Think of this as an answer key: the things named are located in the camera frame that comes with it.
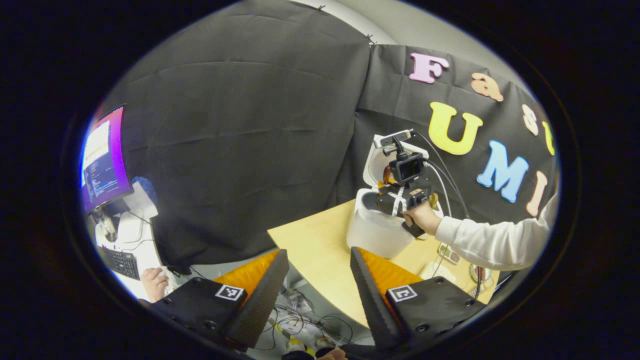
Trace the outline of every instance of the screw hole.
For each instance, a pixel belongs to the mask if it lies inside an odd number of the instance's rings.
[[[415,330],[417,332],[423,332],[423,331],[427,331],[429,329],[429,324],[428,323],[422,323],[420,325],[418,325]]]
[[[211,320],[207,320],[207,321],[205,321],[203,325],[204,325],[204,327],[206,327],[208,330],[215,330],[215,329],[216,329],[216,327],[217,327],[216,323],[214,323],[214,322],[213,322],[213,321],[211,321]]]

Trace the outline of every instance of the person's hand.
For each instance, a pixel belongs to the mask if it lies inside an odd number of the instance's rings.
[[[326,353],[323,357],[318,357],[317,360],[349,360],[346,357],[346,353],[341,348],[335,348],[328,353]]]
[[[436,216],[428,202],[420,204],[411,210],[407,210],[404,213],[404,221],[411,226],[415,222],[425,233],[429,235],[435,235],[438,226],[440,225],[441,218]]]
[[[163,298],[164,288],[169,285],[168,277],[158,276],[161,272],[161,268],[149,268],[142,273],[142,285],[145,286],[145,290],[149,296],[149,302],[156,302]]]

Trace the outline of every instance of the white sweater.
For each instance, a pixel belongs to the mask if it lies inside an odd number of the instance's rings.
[[[517,224],[478,224],[469,219],[443,217],[435,238],[470,263],[494,270],[519,270],[533,265],[547,244],[556,222],[558,198],[555,193],[540,212]]]

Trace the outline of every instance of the keyboard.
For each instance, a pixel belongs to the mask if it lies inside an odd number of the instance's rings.
[[[129,252],[115,251],[105,247],[99,248],[104,262],[113,271],[140,280],[136,257]]]

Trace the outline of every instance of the orange foam pad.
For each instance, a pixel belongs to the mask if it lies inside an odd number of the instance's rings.
[[[360,247],[357,247],[357,249],[362,254],[364,262],[369,267],[369,272],[373,277],[373,281],[376,283],[376,287],[378,288],[380,295],[382,295],[382,298],[385,300],[385,304],[390,310],[391,305],[385,296],[388,289],[422,281],[422,278],[418,275],[397,266],[385,258],[381,258],[380,256],[361,249]]]
[[[272,251],[269,254],[265,254],[250,263],[244,264],[243,266],[214,279],[213,281],[220,284],[243,288],[247,295],[246,300],[244,301],[246,302],[251,297],[251,294],[258,286],[258,283],[262,280],[264,273],[267,272],[267,269],[271,266],[273,259],[275,259],[279,252],[280,249]]]

